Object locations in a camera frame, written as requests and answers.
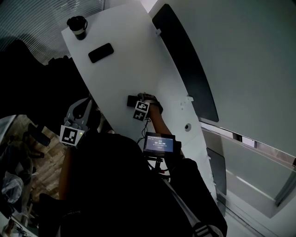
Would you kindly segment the person's right forearm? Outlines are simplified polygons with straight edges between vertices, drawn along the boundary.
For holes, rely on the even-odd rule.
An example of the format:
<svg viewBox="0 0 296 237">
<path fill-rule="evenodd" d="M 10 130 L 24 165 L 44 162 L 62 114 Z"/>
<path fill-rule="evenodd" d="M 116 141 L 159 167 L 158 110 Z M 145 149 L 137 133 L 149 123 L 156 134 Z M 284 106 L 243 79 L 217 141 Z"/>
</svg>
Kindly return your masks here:
<svg viewBox="0 0 296 237">
<path fill-rule="evenodd" d="M 156 133 L 171 135 L 171 132 L 166 126 L 157 105 L 150 104 L 148 113 Z"/>
</svg>

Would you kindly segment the person's right hand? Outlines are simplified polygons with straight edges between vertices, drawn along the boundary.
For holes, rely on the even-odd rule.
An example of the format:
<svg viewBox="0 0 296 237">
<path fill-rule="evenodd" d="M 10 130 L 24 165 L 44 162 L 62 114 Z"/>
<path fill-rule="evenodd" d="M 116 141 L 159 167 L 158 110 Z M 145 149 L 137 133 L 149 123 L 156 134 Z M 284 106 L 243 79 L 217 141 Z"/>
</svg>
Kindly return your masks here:
<svg viewBox="0 0 296 237">
<path fill-rule="evenodd" d="M 141 102 L 149 103 L 150 105 L 158 107 L 160 114 L 162 114 L 163 107 L 154 95 L 147 93 L 139 93 L 137 96 L 140 98 Z"/>
</svg>

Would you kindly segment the black rectangular box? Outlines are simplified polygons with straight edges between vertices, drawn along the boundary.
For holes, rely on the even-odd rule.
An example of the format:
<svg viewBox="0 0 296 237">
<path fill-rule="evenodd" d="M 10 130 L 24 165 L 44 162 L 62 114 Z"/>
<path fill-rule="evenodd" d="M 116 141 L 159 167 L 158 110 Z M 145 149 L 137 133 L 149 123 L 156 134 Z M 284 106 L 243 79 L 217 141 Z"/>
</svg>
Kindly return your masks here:
<svg viewBox="0 0 296 237">
<path fill-rule="evenodd" d="M 127 100 L 127 106 L 135 108 L 138 100 L 139 100 L 138 96 L 129 95 Z"/>
</svg>

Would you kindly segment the grey window blinds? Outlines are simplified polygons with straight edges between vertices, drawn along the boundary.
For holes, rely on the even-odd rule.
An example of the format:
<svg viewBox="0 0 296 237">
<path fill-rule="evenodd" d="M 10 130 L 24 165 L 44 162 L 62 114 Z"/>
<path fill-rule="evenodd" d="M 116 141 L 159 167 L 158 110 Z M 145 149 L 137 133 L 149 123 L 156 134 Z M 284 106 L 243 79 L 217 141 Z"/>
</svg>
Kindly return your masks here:
<svg viewBox="0 0 296 237">
<path fill-rule="evenodd" d="M 105 0 L 0 0 L 0 51 L 21 40 L 43 65 L 70 57 L 62 36 L 67 20 L 104 8 Z"/>
</svg>

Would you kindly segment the black cup with pale band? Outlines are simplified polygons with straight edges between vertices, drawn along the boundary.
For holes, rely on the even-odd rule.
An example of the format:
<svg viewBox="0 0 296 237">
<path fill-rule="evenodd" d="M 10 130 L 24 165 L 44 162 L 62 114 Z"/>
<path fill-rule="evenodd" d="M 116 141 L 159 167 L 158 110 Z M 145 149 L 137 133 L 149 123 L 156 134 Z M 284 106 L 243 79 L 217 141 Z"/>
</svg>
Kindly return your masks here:
<svg viewBox="0 0 296 237">
<path fill-rule="evenodd" d="M 83 40 L 87 36 L 88 21 L 83 16 L 75 16 L 67 20 L 67 26 L 78 40 Z"/>
</svg>

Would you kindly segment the long dark desk partition panel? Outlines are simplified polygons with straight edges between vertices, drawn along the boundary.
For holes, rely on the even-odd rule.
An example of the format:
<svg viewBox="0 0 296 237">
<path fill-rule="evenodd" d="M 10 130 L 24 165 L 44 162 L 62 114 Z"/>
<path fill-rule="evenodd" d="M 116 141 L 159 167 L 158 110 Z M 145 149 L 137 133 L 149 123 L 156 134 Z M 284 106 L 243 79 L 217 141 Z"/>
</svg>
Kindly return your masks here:
<svg viewBox="0 0 296 237">
<path fill-rule="evenodd" d="M 160 30 L 167 50 L 173 59 L 198 117 L 218 122 L 214 98 L 198 55 L 173 9 L 166 3 L 152 22 Z"/>
</svg>

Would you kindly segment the black smartphone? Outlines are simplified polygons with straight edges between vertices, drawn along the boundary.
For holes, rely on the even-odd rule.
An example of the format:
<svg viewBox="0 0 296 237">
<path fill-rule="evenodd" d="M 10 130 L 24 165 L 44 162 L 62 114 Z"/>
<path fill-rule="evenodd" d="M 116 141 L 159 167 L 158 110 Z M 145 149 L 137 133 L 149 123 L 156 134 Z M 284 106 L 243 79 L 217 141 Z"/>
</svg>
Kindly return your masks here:
<svg viewBox="0 0 296 237">
<path fill-rule="evenodd" d="M 114 53 L 114 49 L 110 43 L 104 44 L 97 49 L 88 53 L 89 59 L 92 63 L 95 63 Z"/>
</svg>

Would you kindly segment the small chest-mounted monitor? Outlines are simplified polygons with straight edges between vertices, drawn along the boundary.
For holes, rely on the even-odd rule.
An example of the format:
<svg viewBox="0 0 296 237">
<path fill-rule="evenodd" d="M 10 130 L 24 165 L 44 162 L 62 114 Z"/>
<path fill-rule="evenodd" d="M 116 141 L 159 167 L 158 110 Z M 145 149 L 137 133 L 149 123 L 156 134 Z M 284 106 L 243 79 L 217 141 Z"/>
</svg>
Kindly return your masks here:
<svg viewBox="0 0 296 237">
<path fill-rule="evenodd" d="M 175 136 L 147 132 L 145 135 L 143 151 L 151 153 L 173 153 Z"/>
</svg>

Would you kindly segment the black monitor mount clamp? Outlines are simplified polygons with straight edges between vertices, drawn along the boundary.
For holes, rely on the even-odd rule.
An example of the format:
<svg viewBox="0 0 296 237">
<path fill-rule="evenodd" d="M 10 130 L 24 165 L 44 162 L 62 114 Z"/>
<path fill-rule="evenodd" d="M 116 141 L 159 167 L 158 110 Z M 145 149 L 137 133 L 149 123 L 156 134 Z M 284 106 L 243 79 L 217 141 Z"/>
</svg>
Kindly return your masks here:
<svg viewBox="0 0 296 237">
<path fill-rule="evenodd" d="M 156 156 L 145 156 L 145 158 L 153 174 L 164 181 L 171 181 L 170 172 L 167 165 L 165 164 L 164 158 Z"/>
</svg>

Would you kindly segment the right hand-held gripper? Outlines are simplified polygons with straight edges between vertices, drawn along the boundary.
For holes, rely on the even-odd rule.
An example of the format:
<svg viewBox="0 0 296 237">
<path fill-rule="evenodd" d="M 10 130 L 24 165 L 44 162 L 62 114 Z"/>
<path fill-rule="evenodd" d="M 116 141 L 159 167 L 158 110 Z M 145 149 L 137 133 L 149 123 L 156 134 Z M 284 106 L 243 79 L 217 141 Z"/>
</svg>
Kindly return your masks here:
<svg viewBox="0 0 296 237">
<path fill-rule="evenodd" d="M 134 98 L 133 106 L 135 107 L 133 118 L 143 121 L 149 118 L 154 111 L 158 111 L 158 100 L 156 98 Z"/>
</svg>

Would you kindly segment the person's black clothed torso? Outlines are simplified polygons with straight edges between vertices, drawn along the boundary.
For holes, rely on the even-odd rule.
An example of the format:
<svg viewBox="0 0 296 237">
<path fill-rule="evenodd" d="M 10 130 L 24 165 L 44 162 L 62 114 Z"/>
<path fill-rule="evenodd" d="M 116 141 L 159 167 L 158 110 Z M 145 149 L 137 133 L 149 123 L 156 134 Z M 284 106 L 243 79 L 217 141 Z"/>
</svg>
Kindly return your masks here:
<svg viewBox="0 0 296 237">
<path fill-rule="evenodd" d="M 39 196 L 39 237 L 226 237 L 194 160 L 169 159 L 166 183 L 130 138 L 98 134 L 76 150 L 73 197 Z"/>
</svg>

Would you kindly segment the person's left forearm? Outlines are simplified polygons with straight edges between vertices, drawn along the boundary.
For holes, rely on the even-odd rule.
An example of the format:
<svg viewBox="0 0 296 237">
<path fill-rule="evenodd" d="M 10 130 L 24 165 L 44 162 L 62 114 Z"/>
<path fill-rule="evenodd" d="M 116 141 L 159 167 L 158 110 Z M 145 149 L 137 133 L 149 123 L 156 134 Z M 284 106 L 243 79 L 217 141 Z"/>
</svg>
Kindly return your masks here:
<svg viewBox="0 0 296 237">
<path fill-rule="evenodd" d="M 68 147 L 59 177 L 58 194 L 59 200 L 69 200 L 75 193 L 75 157 L 76 149 Z"/>
</svg>

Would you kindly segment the black coat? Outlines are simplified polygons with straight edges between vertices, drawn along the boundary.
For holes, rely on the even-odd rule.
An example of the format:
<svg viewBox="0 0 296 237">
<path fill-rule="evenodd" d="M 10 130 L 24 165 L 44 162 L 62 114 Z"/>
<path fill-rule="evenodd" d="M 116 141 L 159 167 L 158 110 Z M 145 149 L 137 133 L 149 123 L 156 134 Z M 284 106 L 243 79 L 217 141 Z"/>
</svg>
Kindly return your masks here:
<svg viewBox="0 0 296 237">
<path fill-rule="evenodd" d="M 68 108 L 88 96 L 68 57 L 43 65 L 21 40 L 0 51 L 0 119 L 24 114 L 38 122 L 62 123 Z"/>
</svg>

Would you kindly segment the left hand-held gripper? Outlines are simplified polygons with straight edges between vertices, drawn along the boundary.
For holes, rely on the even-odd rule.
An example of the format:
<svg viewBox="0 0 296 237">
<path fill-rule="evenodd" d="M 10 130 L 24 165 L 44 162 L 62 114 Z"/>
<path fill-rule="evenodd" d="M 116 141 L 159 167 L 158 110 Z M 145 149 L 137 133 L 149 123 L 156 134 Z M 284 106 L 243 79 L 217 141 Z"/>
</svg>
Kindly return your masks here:
<svg viewBox="0 0 296 237">
<path fill-rule="evenodd" d="M 64 125 L 61 125 L 59 140 L 66 146 L 78 148 L 86 132 L 89 130 L 86 123 L 90 115 L 92 99 L 89 100 L 83 117 L 78 119 L 79 112 L 76 107 L 83 102 L 84 100 L 80 99 L 69 107 Z"/>
</svg>

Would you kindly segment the clear plastic bag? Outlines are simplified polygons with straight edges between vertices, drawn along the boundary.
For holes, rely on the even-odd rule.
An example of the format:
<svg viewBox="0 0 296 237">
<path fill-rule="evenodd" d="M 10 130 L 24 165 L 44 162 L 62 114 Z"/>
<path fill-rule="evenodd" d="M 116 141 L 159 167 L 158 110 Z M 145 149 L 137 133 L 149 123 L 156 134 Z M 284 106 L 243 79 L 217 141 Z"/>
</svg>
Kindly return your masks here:
<svg viewBox="0 0 296 237">
<path fill-rule="evenodd" d="M 2 180 L 1 194 L 4 196 L 6 202 L 15 204 L 18 201 L 23 201 L 23 176 L 23 171 L 18 174 L 11 174 L 8 171 L 5 172 Z"/>
</svg>

